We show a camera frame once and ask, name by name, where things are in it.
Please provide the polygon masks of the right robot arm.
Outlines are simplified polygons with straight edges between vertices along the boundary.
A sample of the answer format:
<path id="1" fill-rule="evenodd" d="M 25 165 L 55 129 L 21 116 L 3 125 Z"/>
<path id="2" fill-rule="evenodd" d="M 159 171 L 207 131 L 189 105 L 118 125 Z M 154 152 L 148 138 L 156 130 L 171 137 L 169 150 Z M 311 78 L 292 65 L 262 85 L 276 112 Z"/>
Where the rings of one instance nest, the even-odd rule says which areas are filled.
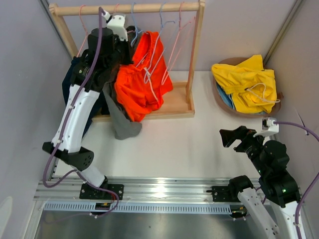
<path id="1" fill-rule="evenodd" d="M 270 201 L 276 219 L 269 215 L 246 175 L 229 180 L 223 200 L 241 202 L 264 238 L 302 239 L 306 236 L 300 213 L 302 201 L 299 187 L 287 171 L 287 148 L 276 140 L 265 141 L 278 132 L 279 126 L 273 120 L 268 120 L 261 132 L 245 126 L 219 131 L 225 148 L 240 141 L 234 151 L 245 153 L 259 173 L 260 189 Z"/>

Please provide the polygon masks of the grey shorts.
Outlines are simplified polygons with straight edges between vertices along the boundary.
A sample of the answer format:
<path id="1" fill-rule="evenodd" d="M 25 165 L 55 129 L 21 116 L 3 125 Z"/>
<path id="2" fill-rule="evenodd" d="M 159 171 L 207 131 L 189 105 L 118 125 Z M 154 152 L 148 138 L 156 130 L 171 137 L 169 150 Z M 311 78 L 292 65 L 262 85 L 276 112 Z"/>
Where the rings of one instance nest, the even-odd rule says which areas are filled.
<path id="1" fill-rule="evenodd" d="M 115 138 L 124 140 L 137 136 L 142 130 L 140 122 L 131 121 L 124 106 L 117 101 L 115 82 L 118 76 L 120 65 L 111 72 L 110 79 L 105 83 L 102 93 L 104 95 L 111 122 L 113 124 Z"/>

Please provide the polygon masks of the yellow shorts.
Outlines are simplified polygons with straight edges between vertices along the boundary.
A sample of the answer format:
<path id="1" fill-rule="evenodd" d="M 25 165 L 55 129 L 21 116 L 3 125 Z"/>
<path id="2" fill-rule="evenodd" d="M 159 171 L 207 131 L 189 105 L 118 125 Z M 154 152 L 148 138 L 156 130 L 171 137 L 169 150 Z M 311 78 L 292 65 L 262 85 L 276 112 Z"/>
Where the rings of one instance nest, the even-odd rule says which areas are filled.
<path id="1" fill-rule="evenodd" d="M 237 65 L 214 64 L 211 72 L 239 113 L 269 114 L 275 104 L 281 102 L 277 96 L 275 72 L 264 68 L 261 55 L 253 55 Z"/>

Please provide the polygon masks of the light blue shorts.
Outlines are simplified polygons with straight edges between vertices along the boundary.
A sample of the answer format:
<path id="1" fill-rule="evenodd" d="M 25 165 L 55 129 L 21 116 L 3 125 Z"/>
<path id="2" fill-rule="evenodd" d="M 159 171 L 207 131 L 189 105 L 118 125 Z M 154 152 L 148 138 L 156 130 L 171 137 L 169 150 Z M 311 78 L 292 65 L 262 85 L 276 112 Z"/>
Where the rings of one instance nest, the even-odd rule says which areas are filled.
<path id="1" fill-rule="evenodd" d="M 219 96 L 221 97 L 221 99 L 223 100 L 223 102 L 231 109 L 235 110 L 235 105 L 234 105 L 234 102 L 232 100 L 232 96 L 231 95 L 228 95 L 225 93 L 225 91 L 222 89 L 222 87 L 217 84 L 217 91 L 219 93 Z"/>

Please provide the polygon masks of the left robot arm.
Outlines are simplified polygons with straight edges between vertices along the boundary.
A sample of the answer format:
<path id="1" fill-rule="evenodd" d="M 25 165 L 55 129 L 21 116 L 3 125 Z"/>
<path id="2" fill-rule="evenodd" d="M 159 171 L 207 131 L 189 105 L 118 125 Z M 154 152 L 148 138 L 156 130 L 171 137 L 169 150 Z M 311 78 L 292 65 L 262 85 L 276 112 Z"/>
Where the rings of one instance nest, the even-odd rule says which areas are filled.
<path id="1" fill-rule="evenodd" d="M 132 48 L 125 27 L 96 28 L 87 40 L 88 49 L 73 66 L 60 126 L 52 141 L 45 142 L 42 149 L 49 153 L 49 160 L 56 157 L 71 166 L 91 187 L 91 194 L 103 199 L 110 192 L 108 179 L 92 166 L 94 153 L 82 147 L 82 136 L 104 85 L 120 65 L 132 63 Z"/>

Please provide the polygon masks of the orange shorts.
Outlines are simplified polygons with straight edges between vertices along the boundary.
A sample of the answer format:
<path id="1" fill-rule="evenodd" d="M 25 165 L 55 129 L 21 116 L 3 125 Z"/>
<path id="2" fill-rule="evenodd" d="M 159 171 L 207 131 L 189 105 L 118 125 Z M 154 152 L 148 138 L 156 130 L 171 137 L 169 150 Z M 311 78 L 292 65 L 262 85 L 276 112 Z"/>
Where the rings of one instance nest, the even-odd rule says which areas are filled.
<path id="1" fill-rule="evenodd" d="M 163 43 L 158 32 L 147 31 L 140 37 L 133 55 L 133 64 L 122 65 L 115 82 L 117 101 L 132 121 L 160 109 L 164 94 L 173 90 L 166 74 Z"/>

